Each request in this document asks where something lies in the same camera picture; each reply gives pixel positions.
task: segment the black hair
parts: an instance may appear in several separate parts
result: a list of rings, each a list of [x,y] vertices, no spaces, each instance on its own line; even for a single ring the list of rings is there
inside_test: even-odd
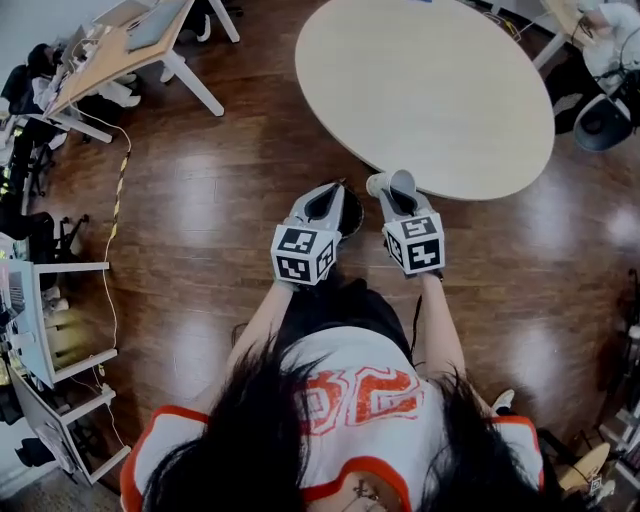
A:
[[[56,72],[56,67],[49,61],[45,50],[49,48],[46,43],[40,43],[34,46],[33,50],[29,52],[27,57],[27,65],[29,67],[29,74],[31,78],[37,78],[40,76],[51,77]]]
[[[300,484],[308,409],[300,391],[317,362],[283,366],[295,343],[269,343],[240,359],[203,435],[172,451],[152,474],[145,511],[306,510]],[[433,384],[442,392],[448,443],[425,475],[417,510],[585,510],[582,499],[574,496],[569,506],[551,492],[558,489],[553,482],[539,491],[524,479],[466,380],[454,374]]]

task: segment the wooden floor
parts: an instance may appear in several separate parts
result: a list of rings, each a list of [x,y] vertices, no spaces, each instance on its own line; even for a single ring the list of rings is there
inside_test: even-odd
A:
[[[106,380],[118,393],[113,411],[126,442],[154,408],[188,404],[219,382],[231,329],[272,282],[275,225],[295,198],[329,178],[346,177],[367,210],[340,266],[383,293],[410,335],[417,283],[382,246],[367,170],[323,129],[296,81],[296,37],[322,3],[245,0],[239,44],[217,27],[208,44],[178,49],[225,106],[222,118],[178,79],[159,84],[159,67],[142,72],[143,102],[121,123],[133,151],[108,257],[120,354]],[[544,40],[530,32],[524,44],[535,55]],[[560,137],[547,169],[518,194],[481,203],[432,198],[446,228],[445,288],[478,390],[491,401],[515,388],[516,409],[559,437],[589,425],[601,403],[599,353],[640,254],[636,147],[632,138],[595,155]],[[122,135],[84,145],[73,134],[36,205],[54,217],[91,216],[80,235],[87,260],[104,257],[125,151]],[[71,284],[61,332],[86,351],[109,347],[100,276]]]

